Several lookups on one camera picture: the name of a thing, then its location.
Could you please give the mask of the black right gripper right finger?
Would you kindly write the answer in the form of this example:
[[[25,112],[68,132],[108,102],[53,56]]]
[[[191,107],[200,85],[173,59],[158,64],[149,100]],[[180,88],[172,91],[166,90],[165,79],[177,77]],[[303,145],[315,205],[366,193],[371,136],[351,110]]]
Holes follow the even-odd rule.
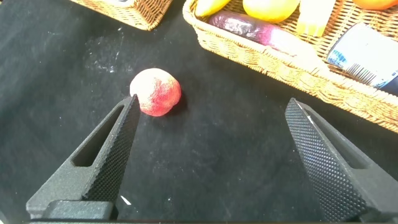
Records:
[[[308,105],[285,119],[329,222],[397,222],[397,181]]]

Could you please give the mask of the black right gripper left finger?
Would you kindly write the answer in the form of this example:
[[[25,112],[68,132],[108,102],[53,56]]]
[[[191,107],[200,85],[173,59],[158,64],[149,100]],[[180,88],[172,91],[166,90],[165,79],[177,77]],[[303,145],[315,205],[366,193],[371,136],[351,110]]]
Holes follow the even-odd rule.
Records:
[[[120,101],[27,201],[31,219],[115,219],[140,114],[136,96]]]

